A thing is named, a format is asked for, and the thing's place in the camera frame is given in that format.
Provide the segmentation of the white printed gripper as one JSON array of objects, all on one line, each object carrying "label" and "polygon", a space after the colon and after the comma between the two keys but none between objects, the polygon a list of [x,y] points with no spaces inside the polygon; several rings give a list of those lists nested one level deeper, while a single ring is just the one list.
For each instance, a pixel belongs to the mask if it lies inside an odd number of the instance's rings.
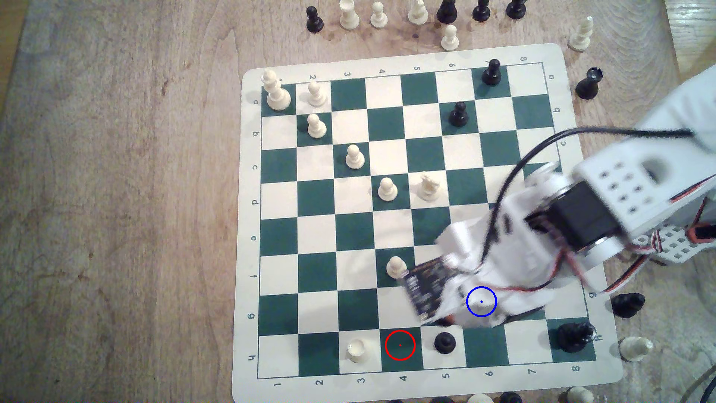
[{"label": "white printed gripper", "polygon": [[[463,328],[492,328],[542,309],[553,291],[572,282],[572,253],[542,223],[549,198],[571,186],[571,180],[541,166],[523,185],[509,188],[500,206],[479,219],[450,224],[436,239],[443,261],[471,275],[470,282],[446,286],[447,314]],[[496,212],[488,252],[483,252],[491,214]],[[547,289],[535,292],[517,289]]]}]

